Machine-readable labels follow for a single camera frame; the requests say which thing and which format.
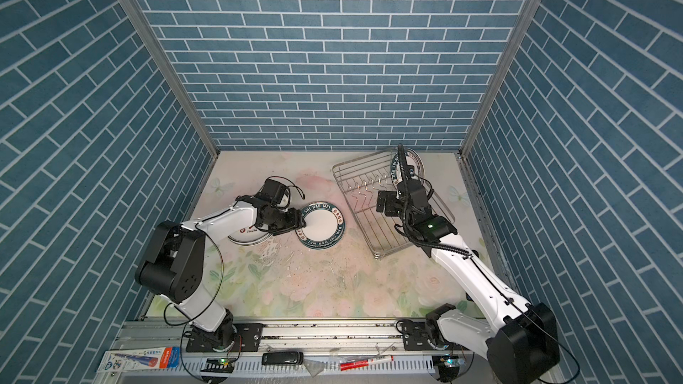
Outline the white plate red characters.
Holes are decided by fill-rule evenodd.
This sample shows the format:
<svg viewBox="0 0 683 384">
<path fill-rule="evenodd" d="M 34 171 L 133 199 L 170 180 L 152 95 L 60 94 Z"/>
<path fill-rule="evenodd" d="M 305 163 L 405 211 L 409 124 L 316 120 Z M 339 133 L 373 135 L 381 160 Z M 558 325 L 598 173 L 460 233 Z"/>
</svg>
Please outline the white plate red characters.
<svg viewBox="0 0 683 384">
<path fill-rule="evenodd" d="M 268 233 L 266 211 L 270 208 L 279 209 L 259 199 L 256 195 L 238 197 L 225 215 L 226 224 L 223 228 L 228 231 L 226 238 L 237 245 L 249 246 L 266 242 L 274 236 L 280 236 Z"/>
</svg>

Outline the metal wire dish rack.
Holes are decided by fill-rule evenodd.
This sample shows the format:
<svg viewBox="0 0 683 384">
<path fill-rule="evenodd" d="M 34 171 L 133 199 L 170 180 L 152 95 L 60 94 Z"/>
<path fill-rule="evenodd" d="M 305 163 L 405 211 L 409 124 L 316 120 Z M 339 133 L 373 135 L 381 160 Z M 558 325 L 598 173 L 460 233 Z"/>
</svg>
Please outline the metal wire dish rack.
<svg viewBox="0 0 683 384">
<path fill-rule="evenodd" d="M 335 165 L 333 174 L 376 259 L 409 246 L 427 255 L 432 249 L 467 254 L 446 244 L 446 236 L 458 234 L 455 218 L 424 177 L 414 150 L 398 145 Z"/>
</svg>

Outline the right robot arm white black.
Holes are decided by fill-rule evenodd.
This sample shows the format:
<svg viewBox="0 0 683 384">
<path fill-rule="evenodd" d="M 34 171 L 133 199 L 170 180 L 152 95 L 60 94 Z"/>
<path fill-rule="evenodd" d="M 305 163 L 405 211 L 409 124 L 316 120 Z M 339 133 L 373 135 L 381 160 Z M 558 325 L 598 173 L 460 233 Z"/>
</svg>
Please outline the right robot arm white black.
<svg viewBox="0 0 683 384">
<path fill-rule="evenodd" d="M 455 226 L 431 209 L 420 181 L 403 181 L 397 191 L 382 190 L 378 213 L 401 221 L 403 234 L 443 267 L 482 311 L 475 319 L 456 308 L 436 316 L 443 341 L 469 348 L 487 359 L 503 383 L 532 383 L 560 362 L 558 327 L 543 303 L 531 304 L 477 257 Z"/>
</svg>

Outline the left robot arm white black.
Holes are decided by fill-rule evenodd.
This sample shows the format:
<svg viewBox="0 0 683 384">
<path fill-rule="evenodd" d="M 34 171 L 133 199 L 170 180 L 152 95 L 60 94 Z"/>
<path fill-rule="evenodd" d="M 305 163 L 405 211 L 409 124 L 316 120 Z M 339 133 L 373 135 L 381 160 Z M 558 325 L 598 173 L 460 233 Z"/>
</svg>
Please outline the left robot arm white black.
<svg viewBox="0 0 683 384">
<path fill-rule="evenodd" d="M 240 229 L 264 229 L 279 236 L 306 227 L 302 212 L 283 209 L 256 196 L 238 197 L 222 213 L 187 222 L 157 225 L 135 273 L 135 281 L 165 297 L 186 321 L 204 332 L 218 332 L 228 311 L 202 282 L 206 243 L 216 245 Z"/>
</svg>

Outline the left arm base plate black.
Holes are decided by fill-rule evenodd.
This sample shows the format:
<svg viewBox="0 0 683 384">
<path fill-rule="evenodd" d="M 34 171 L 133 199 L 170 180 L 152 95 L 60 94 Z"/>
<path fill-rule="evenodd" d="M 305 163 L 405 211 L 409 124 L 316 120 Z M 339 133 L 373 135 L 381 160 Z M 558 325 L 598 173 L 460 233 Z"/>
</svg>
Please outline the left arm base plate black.
<svg viewBox="0 0 683 384">
<path fill-rule="evenodd" d="M 257 352 L 263 336 L 264 324 L 223 325 L 215 332 L 207 332 L 192 326 L 183 336 L 187 339 L 185 350 L 189 353 Z"/>
</svg>

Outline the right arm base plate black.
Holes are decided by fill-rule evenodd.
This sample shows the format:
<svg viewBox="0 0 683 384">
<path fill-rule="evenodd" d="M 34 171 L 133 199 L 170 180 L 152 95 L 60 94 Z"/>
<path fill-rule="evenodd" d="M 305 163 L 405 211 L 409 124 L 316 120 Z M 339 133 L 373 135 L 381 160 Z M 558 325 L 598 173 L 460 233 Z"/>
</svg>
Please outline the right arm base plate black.
<svg viewBox="0 0 683 384">
<path fill-rule="evenodd" d="M 401 319 L 395 323 L 395 328 L 399 333 L 405 351 L 460 351 L 467 350 L 466 347 L 446 342 L 439 337 L 430 337 L 423 321 L 413 321 Z"/>
</svg>

